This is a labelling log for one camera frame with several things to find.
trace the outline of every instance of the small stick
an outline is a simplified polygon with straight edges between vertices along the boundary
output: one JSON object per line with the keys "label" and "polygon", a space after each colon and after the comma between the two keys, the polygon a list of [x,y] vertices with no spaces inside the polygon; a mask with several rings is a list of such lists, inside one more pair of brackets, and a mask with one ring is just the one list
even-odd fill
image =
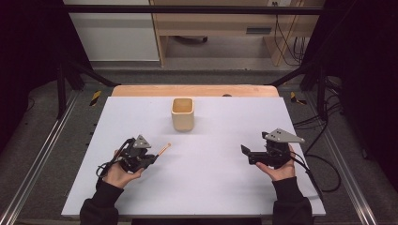
{"label": "small stick", "polygon": [[171,146],[171,144],[170,143],[167,143],[167,145],[166,146],[164,146],[162,149],[161,149],[161,151],[158,153],[158,156],[160,156],[164,151],[166,151],[166,149],[168,148],[168,147],[170,147]]}

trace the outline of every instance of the metal rail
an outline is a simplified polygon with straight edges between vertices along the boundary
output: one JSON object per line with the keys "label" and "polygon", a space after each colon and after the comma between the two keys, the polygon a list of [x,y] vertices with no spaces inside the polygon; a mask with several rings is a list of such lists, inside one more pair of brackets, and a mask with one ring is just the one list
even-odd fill
{"label": "metal rail", "polygon": [[270,14],[323,15],[342,12],[323,7],[238,7],[238,6],[115,6],[115,5],[44,5],[70,13],[180,13],[180,14]]}
{"label": "metal rail", "polygon": [[68,100],[68,107],[65,111],[64,115],[56,120],[49,136],[47,137],[45,143],[42,145],[40,151],[38,152],[38,156],[33,162],[32,166],[29,169],[29,172],[26,174],[22,184],[20,185],[17,193],[14,195],[11,203],[9,204],[6,211],[0,217],[0,225],[12,225],[20,214],[24,203],[26,202],[27,197],[33,189],[36,181],[38,180],[38,176],[40,175],[41,170],[43,169],[48,156],[52,152],[54,145],[66,124],[70,113],[76,103],[76,99],[79,96],[78,91],[73,91],[72,95]]}
{"label": "metal rail", "polygon": [[[315,103],[314,97],[312,95],[308,95],[307,93],[305,93],[305,96],[307,99],[309,99],[309,104],[311,106],[311,109],[315,114],[317,114],[316,108],[314,106]],[[377,221],[375,220],[375,216],[372,212],[372,209],[367,203],[362,191],[360,190],[360,186],[358,185],[357,180],[355,179],[355,176],[352,174],[351,170],[349,169],[343,155],[341,154],[341,151],[337,143],[334,141],[333,136],[331,135],[331,132],[327,127],[325,129],[324,135],[330,156],[336,168],[338,169],[339,173],[342,176],[343,184],[345,186],[345,189],[349,197],[351,198],[351,202],[354,204],[358,216],[360,217],[360,221],[362,222],[362,224],[365,225],[376,225]]]}

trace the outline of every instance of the table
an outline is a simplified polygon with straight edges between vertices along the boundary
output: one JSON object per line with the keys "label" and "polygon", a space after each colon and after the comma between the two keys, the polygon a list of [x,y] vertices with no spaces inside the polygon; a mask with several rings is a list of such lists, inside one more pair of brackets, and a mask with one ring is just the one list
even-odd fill
{"label": "table", "polygon": [[[220,97],[225,93],[233,97]],[[170,107],[175,97],[192,97],[195,101],[195,127],[190,132],[173,129]],[[140,179],[125,188],[116,203],[120,215],[129,218],[270,215],[276,200],[274,188],[267,175],[249,165],[239,145],[264,151],[261,131],[272,131],[276,126],[294,133],[284,101],[275,87],[118,86],[106,102],[62,215],[78,217],[80,207],[76,205],[82,205],[95,191],[97,166],[109,161],[113,151],[127,138],[138,134],[151,143],[150,153],[158,153],[167,143],[172,146]],[[302,154],[299,144],[292,146]],[[323,204],[300,167],[297,176],[298,186],[309,197],[314,215],[325,215]]]}

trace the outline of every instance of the cable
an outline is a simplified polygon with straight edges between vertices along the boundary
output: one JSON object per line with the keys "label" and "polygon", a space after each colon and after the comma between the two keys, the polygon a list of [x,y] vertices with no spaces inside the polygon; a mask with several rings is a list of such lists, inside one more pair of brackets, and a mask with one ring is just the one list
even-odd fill
{"label": "cable", "polygon": [[321,132],[319,132],[318,136],[316,136],[315,140],[310,144],[310,146],[304,152],[304,156],[306,156],[308,152],[310,152],[310,150],[314,147],[315,143],[319,140],[323,132],[325,132],[327,126],[328,126],[328,120],[326,120],[325,125],[323,126]]}
{"label": "cable", "polygon": [[278,15],[275,15],[275,17],[276,17],[276,21],[275,21],[275,29],[274,29],[274,42],[275,42],[276,48],[279,50],[279,53],[281,54],[282,59],[284,60],[284,62],[285,62],[288,66],[299,66],[299,64],[289,64],[289,63],[286,61],[286,59],[284,58],[284,55],[283,55],[282,50],[279,48],[278,41],[276,40],[276,28],[279,27]]}
{"label": "cable", "polygon": [[302,128],[300,128],[300,127],[295,127],[295,129],[313,129],[313,128],[318,128],[318,127],[321,127],[321,126],[324,126],[325,124],[320,124],[320,125],[315,125],[315,126],[312,126],[312,127],[302,127]]}
{"label": "cable", "polygon": [[299,37],[295,37],[295,42],[293,43],[293,56],[298,59],[298,62],[301,64],[302,59],[304,57],[304,48],[305,48],[305,37],[301,38],[301,44],[299,52],[296,52],[296,46],[298,45]]}
{"label": "cable", "polygon": [[31,97],[29,97],[29,100],[32,101],[32,105],[31,105],[29,108],[27,108],[25,112],[29,112],[29,111],[32,110],[32,108],[35,106],[35,103],[36,103],[35,100],[32,99]]}
{"label": "cable", "polygon": [[[290,55],[292,55],[293,59],[294,59],[296,62],[298,62],[298,64],[289,64],[289,63],[287,63],[287,60],[284,58],[283,52],[282,52],[282,50],[279,48],[278,42],[277,42],[277,40],[276,40],[276,30],[277,30],[277,28],[278,28],[279,32],[281,33],[281,36],[282,36],[282,38],[283,38],[284,44],[285,44],[286,47],[287,47],[287,50],[290,52]],[[290,24],[289,33],[292,31],[292,29],[293,29],[293,23]],[[283,60],[284,60],[284,62],[285,62],[288,66],[300,66],[300,64],[301,64],[301,63],[300,63],[300,60],[299,60],[294,54],[292,54],[292,51],[291,51],[290,48],[289,48],[289,44],[287,43],[287,38],[284,37],[284,34],[283,34],[283,32],[282,32],[282,28],[281,28],[280,25],[279,25],[278,14],[275,15],[274,42],[275,42],[275,45],[276,45],[277,49],[279,50],[279,52],[280,52],[280,54],[281,54],[281,56],[282,56],[282,58],[283,58]]]}
{"label": "cable", "polygon": [[308,174],[308,177],[310,178],[311,182],[313,183],[313,185],[315,187],[315,190],[319,196],[319,199],[321,199],[321,201],[323,202],[322,190],[319,188],[318,184],[316,183],[313,173],[311,172],[310,168],[308,168],[307,165],[305,165],[303,158],[299,154],[296,154],[295,152],[290,152],[290,153],[293,153],[295,156],[298,156],[299,158],[301,158],[302,161],[298,161],[295,157],[290,157],[295,162],[297,162],[298,165],[300,165],[302,168],[304,168],[305,173]]}
{"label": "cable", "polygon": [[[336,104],[333,104],[332,106],[330,106],[330,107],[327,109],[328,116],[331,116],[331,115],[333,115],[334,113],[338,112],[339,110],[334,110],[334,109],[335,109],[335,108],[340,108],[340,106],[341,106],[340,103],[336,103]],[[311,117],[311,118],[309,118],[309,119],[306,119],[306,120],[304,120],[304,121],[297,122],[297,123],[293,124],[293,126],[294,126],[295,129],[305,129],[305,128],[299,128],[299,127],[304,126],[304,125],[311,124],[311,123],[315,122],[318,118],[319,118],[319,115],[316,115],[316,116]]]}
{"label": "cable", "polygon": [[339,95],[334,94],[334,95],[332,95],[332,96],[329,96],[329,97],[326,99],[326,102],[328,103],[329,100],[331,100],[331,98],[339,98]]}
{"label": "cable", "polygon": [[131,143],[131,142],[132,142],[132,139],[127,139],[127,140],[122,144],[122,146],[119,148],[119,150],[117,150],[117,152],[116,152],[116,154],[114,155],[114,157],[112,158],[112,160],[110,160],[109,162],[103,163],[102,165],[100,165],[100,166],[97,168],[96,175],[97,175],[98,178],[103,178],[103,177],[106,176],[107,172],[109,171],[109,168],[110,168],[113,164],[117,163],[116,160],[120,157],[120,154],[122,153],[122,150],[123,150],[124,146],[126,146],[126,144]]}
{"label": "cable", "polygon": [[336,185],[336,187],[334,187],[334,188],[332,188],[332,189],[321,189],[321,190],[322,190],[323,192],[333,192],[333,191],[336,191],[336,190],[340,187],[340,185],[342,184],[342,177],[340,176],[339,171],[337,170],[337,168],[336,168],[335,166],[333,166],[329,161],[327,161],[326,159],[324,159],[324,158],[322,158],[322,157],[319,157],[319,156],[316,156],[316,155],[311,155],[311,154],[307,154],[306,157],[317,158],[317,159],[320,159],[320,160],[326,162],[328,165],[330,165],[330,167],[331,167],[331,168],[336,172],[336,174],[337,174],[337,178],[338,178],[337,185]]}

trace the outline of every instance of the black backdrop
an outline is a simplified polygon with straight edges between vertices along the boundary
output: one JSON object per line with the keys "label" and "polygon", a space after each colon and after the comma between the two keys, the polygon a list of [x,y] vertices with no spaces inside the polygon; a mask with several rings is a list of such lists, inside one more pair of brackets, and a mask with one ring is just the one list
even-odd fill
{"label": "black backdrop", "polygon": [[[352,1],[329,0],[326,7]],[[358,0],[349,11],[322,66],[342,79],[344,111],[370,159],[398,190],[398,1]],[[321,16],[310,40],[308,63],[344,14]]]}
{"label": "black backdrop", "polygon": [[56,80],[62,60],[92,68],[68,13],[40,7],[50,3],[63,1],[0,1],[0,154],[26,111],[29,92]]}

